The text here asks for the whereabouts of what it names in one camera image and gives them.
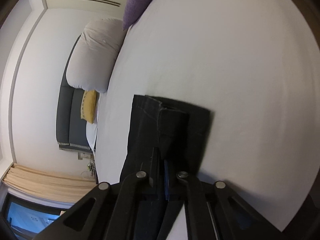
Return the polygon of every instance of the beige curtain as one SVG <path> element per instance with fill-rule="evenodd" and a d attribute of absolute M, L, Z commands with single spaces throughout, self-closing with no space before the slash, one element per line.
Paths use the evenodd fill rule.
<path fill-rule="evenodd" d="M 9 169 L 3 182 L 36 197 L 69 203 L 77 202 L 96 185 L 93 179 L 37 171 L 18 164 Z"/>

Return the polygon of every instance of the white bedsheet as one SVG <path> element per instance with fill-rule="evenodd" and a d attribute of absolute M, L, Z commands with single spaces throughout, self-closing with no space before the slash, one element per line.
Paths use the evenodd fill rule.
<path fill-rule="evenodd" d="M 319 65 L 291 0 L 153 0 L 101 96 L 99 181 L 119 181 L 134 94 L 183 100 L 215 112 L 199 178 L 231 182 L 283 230 L 320 165 Z"/>
<path fill-rule="evenodd" d="M 95 109 L 94 109 L 93 123 L 87 122 L 87 125 L 85 127 L 87 141 L 88 141 L 88 144 L 93 152 L 93 156 L 95 156 L 94 146 L 96 144 L 97 132 L 98 132 L 99 103 L 100 103 L 100 97 L 98 98 L 98 100 L 96 102 Z"/>

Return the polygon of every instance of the wall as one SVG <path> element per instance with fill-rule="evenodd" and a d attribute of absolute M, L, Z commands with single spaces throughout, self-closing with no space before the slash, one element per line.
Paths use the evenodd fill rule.
<path fill-rule="evenodd" d="M 0 29 L 0 160 L 2 177 L 14 160 L 11 133 L 11 103 L 15 76 L 24 48 L 44 11 L 41 0 L 19 0 Z"/>
<path fill-rule="evenodd" d="M 0 210 L 2 210 L 2 206 L 4 204 L 5 198 L 8 193 L 8 187 L 0 181 Z"/>
<path fill-rule="evenodd" d="M 72 46 L 95 12 L 48 9 L 23 54 L 14 88 L 12 134 L 17 163 L 34 169 L 80 175 L 88 160 L 59 150 L 56 110 L 63 71 Z"/>
<path fill-rule="evenodd" d="M 0 82 L 13 43 L 32 8 L 29 0 L 19 0 L 0 29 Z"/>

